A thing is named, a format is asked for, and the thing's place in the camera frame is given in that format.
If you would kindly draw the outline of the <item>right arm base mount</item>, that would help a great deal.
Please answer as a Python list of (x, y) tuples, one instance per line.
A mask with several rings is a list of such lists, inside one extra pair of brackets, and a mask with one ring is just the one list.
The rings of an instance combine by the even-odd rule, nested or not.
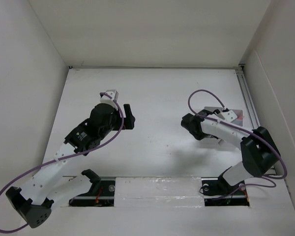
[(249, 207), (248, 194), (242, 180), (234, 186), (230, 186), (221, 177), (203, 177), (201, 178), (201, 187), (199, 193), (203, 195), (206, 207), (230, 207), (244, 206)]

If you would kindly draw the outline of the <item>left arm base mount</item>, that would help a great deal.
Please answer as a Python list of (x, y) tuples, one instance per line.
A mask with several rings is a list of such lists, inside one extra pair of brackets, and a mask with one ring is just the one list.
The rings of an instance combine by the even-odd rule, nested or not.
[(88, 169), (82, 171), (91, 183), (88, 192), (69, 200), (70, 207), (113, 207), (115, 201), (116, 177), (100, 177)]

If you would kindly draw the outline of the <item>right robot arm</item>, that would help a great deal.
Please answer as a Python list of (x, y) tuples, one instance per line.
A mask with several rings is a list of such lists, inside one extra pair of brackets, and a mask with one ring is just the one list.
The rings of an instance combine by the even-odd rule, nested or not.
[(217, 187), (224, 194), (248, 178), (263, 177), (280, 156), (267, 129), (260, 126), (246, 130), (233, 123), (236, 119), (232, 110), (203, 109), (195, 115), (186, 114), (181, 121), (181, 126), (198, 141), (218, 139), (240, 150), (242, 160), (218, 177)]

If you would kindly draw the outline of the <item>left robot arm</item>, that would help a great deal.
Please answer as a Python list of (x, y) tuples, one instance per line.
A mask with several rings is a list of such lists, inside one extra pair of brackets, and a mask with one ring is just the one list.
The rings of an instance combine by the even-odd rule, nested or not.
[(132, 130), (135, 117), (129, 104), (124, 104), (121, 115), (116, 105), (96, 105), (89, 118), (75, 127), (46, 166), (20, 187), (11, 186), (5, 193), (13, 208), (31, 228), (43, 224), (52, 210), (79, 195), (94, 195), (100, 192), (101, 178), (91, 169), (83, 170), (73, 180), (56, 186), (67, 170), (82, 157), (100, 146), (111, 132), (120, 129)]

